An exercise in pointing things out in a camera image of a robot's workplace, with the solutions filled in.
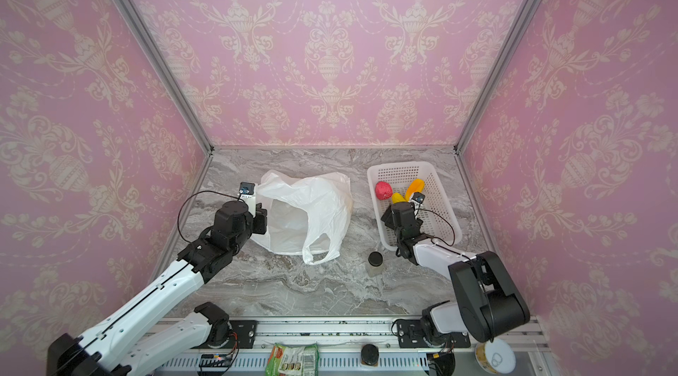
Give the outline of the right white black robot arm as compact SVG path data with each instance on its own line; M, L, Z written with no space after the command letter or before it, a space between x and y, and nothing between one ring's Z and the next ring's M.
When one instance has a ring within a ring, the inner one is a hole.
M417 208L409 202L389 206L382 220L395 231L397 256L452 283L453 301L422 311L420 326L429 344L443 346L456 333L490 342L531 320L529 307L498 254L460 252L425 233Z

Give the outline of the orange mango fruit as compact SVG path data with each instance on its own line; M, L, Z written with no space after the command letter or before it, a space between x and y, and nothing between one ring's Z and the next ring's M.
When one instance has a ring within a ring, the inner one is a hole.
M415 193L422 193L426 187L426 182L420 178L415 179L408 186L404 199L410 201Z

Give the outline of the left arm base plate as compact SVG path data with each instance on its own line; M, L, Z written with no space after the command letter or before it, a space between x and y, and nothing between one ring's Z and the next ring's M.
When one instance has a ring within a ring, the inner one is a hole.
M206 344L213 349L252 349L258 321L236 320L217 323L211 330Z

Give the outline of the pink red fruit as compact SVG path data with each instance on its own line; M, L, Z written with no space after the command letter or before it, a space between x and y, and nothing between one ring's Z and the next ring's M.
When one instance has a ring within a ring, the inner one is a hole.
M378 201L389 201L393 196L393 188L389 183L379 181L374 187L374 193Z

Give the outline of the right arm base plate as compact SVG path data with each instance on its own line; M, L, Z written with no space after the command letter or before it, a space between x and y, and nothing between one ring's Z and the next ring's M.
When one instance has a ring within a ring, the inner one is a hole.
M390 328L392 335L397 338L401 349L465 349L471 347L469 335L460 332L451 332L443 335L434 335L432 329L422 327L417 319L396 319Z

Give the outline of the white perforated plastic basket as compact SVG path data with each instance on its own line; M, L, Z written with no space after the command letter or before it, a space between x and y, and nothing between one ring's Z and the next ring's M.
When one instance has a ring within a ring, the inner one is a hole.
M367 180L372 190L377 228L382 246L391 252L397 249L395 231L382 218L392 204L392 199L379 199L376 187L380 182L390 186L392 195L411 199L413 194L422 194L421 206L416 205L418 218L423 221L422 231L458 246L463 233L455 216L448 196L444 191L435 167L429 162L396 162L374 165L367 171Z

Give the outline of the white plastic bag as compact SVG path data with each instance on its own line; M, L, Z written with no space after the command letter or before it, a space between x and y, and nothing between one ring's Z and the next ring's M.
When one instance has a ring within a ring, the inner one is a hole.
M267 230L251 240L277 255L319 265L340 256L353 211L351 180L339 172L291 178L268 171L255 187L268 211Z

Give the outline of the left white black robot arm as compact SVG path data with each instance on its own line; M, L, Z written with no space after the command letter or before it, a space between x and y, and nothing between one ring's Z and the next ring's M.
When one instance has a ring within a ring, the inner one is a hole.
M253 197L227 201L213 225L148 287L82 334L58 337L48 349L47 374L150 375L194 347L236 342L229 314L211 302L161 332L149 335L148 330L229 266L252 235L267 229L268 211Z

